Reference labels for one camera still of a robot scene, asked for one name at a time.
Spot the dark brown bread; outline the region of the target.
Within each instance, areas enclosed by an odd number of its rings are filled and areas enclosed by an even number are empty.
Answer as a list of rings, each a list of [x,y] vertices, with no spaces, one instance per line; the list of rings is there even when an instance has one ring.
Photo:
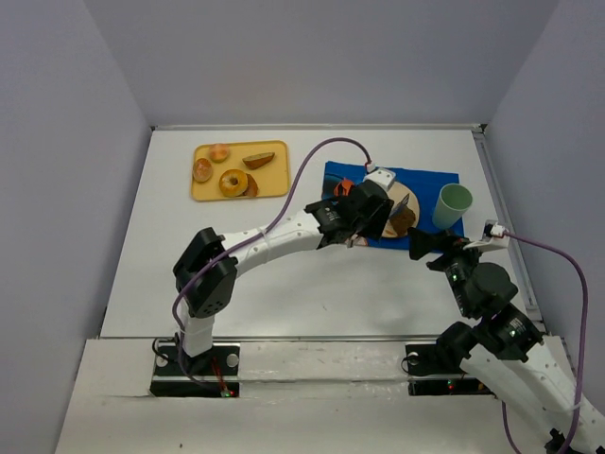
[[[386,231],[394,237],[404,237],[407,235],[407,230],[413,227],[415,222],[415,213],[405,206],[389,218]]]

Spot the metal tongs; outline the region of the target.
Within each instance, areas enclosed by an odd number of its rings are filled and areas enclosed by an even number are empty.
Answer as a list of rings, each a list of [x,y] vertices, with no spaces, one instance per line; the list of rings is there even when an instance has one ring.
[[[389,214],[389,219],[392,219],[395,216],[398,216],[400,213],[402,213],[404,211],[404,208],[407,207],[408,201],[409,201],[409,196],[410,194],[405,195],[398,203],[394,204],[391,212]],[[363,236],[351,236],[347,241],[346,241],[346,247],[347,248],[352,248],[355,246],[367,246],[368,245],[368,240],[363,237]]]

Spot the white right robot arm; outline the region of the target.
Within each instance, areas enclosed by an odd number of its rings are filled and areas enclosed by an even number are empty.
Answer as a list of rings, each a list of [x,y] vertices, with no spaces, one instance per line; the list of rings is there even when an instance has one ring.
[[[489,221],[477,241],[417,228],[409,228],[407,236],[411,259],[439,253],[426,266],[445,275],[463,320],[434,343],[407,348],[403,369],[415,376],[460,373],[476,378],[503,410],[514,410],[534,430],[548,453],[603,452],[604,416],[583,394],[583,368],[574,375],[565,372],[548,337],[513,304],[518,288],[508,272],[481,259],[507,248],[515,235]]]

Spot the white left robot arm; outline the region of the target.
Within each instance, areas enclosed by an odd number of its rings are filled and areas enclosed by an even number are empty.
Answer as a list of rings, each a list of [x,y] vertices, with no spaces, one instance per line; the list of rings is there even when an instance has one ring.
[[[198,231],[173,268],[178,298],[185,303],[183,313],[178,305],[172,309],[183,353],[197,358],[212,349],[215,315],[229,304],[236,279],[246,272],[360,236],[379,239],[394,204],[391,187],[367,178],[346,196],[311,203],[268,226],[228,235]]]

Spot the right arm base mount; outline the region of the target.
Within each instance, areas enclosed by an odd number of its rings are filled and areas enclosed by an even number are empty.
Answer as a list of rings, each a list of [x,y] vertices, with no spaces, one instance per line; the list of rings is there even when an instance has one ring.
[[[400,365],[409,378],[408,393],[413,397],[493,395],[482,381],[460,368],[475,346],[473,329],[462,322],[432,342],[407,344]]]

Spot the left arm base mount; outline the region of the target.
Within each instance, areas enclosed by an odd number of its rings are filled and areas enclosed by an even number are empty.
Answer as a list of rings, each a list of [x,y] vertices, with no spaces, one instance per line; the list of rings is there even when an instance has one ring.
[[[238,343],[217,343],[189,357],[175,339],[158,338],[149,392],[156,397],[236,398],[240,394]]]

